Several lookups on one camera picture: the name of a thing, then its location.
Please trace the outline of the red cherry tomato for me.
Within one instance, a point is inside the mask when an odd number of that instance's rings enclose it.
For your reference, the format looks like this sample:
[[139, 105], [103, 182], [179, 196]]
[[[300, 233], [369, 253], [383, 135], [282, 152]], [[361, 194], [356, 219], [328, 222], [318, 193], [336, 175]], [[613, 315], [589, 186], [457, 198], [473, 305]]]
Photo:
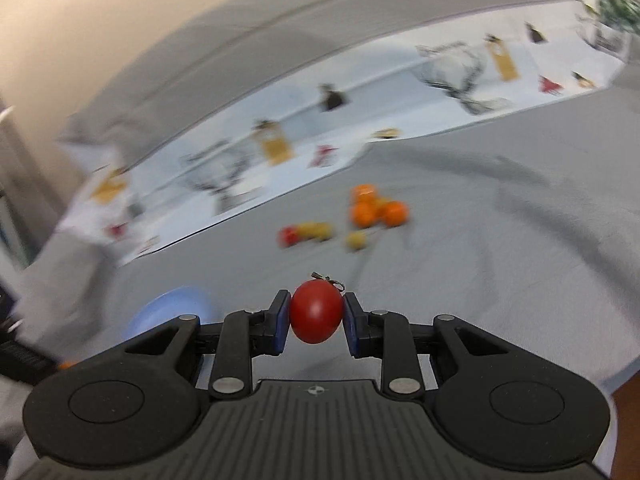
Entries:
[[278, 242], [282, 248], [289, 248], [299, 243], [300, 236], [296, 226], [284, 226], [278, 233]]
[[329, 339], [344, 316], [342, 283], [317, 272], [300, 284], [291, 298], [290, 324], [296, 337], [306, 344]]

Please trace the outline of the blue round plate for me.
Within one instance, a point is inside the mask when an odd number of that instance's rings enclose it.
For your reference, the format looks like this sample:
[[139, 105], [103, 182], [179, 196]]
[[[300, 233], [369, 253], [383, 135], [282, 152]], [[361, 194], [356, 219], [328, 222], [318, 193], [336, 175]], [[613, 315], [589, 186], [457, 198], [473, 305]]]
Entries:
[[178, 287], [164, 292], [137, 310], [122, 331], [122, 338], [138, 336], [180, 315], [196, 315], [204, 323], [213, 323], [218, 320], [219, 313], [206, 292], [190, 286]]

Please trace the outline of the green-yellow small fruit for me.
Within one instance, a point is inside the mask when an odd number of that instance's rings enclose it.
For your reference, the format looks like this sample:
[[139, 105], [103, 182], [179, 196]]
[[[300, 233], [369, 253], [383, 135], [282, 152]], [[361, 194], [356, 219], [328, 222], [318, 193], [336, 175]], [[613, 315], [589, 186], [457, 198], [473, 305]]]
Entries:
[[350, 231], [345, 237], [345, 245], [350, 252], [359, 252], [368, 246], [366, 231]]
[[312, 237], [319, 242], [325, 242], [334, 237], [334, 227], [329, 222], [318, 222], [312, 229]]
[[316, 237], [318, 224], [316, 222], [300, 222], [295, 226], [299, 240], [312, 240]]

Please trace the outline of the orange tangerine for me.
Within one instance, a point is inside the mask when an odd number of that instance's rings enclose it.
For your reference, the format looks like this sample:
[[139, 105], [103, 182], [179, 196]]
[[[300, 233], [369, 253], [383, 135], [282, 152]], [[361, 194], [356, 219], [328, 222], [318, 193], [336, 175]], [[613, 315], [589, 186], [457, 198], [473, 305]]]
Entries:
[[398, 228], [409, 221], [410, 209], [400, 200], [390, 200], [380, 208], [380, 218], [387, 229]]
[[350, 190], [350, 200], [354, 205], [360, 203], [372, 203], [378, 198], [378, 189], [375, 185], [366, 183], [355, 185]]
[[369, 229], [378, 223], [378, 212], [375, 203], [359, 202], [352, 204], [349, 211], [349, 219], [352, 225], [360, 230]]

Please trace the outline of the grey sofa cover cloth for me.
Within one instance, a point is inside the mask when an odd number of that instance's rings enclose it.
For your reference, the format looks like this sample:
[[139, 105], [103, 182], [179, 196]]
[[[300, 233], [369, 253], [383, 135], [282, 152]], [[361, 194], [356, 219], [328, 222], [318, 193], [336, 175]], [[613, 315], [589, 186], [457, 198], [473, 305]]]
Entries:
[[[296, 70], [396, 32], [565, 0], [222, 0], [142, 53], [75, 112], [62, 143], [92, 175], [126, 169]], [[628, 0], [574, 0], [634, 36], [608, 87], [365, 148], [347, 167], [167, 247], [119, 262], [60, 230], [26, 271], [1, 368], [6, 479], [602, 479], [611, 396], [639, 367], [639, 36]], [[350, 190], [378, 189], [350, 252]], [[387, 229], [400, 200], [409, 221]], [[282, 248], [329, 222], [334, 237]], [[317, 272], [366, 312], [410, 323], [425, 393], [380, 391], [343, 320], [321, 344], [291, 324], [253, 359], [250, 396], [208, 393], [224, 318], [270, 307]], [[182, 286], [219, 309], [130, 339]]]

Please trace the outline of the white deer print cloth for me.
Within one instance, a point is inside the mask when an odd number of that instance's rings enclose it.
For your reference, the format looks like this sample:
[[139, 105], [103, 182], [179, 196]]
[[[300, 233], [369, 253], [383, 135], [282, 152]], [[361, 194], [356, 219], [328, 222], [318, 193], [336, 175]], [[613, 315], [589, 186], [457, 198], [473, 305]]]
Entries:
[[371, 40], [239, 99], [137, 167], [113, 151], [93, 159], [60, 230], [129, 262], [333, 174], [373, 143], [608, 87], [633, 42], [574, 0]]

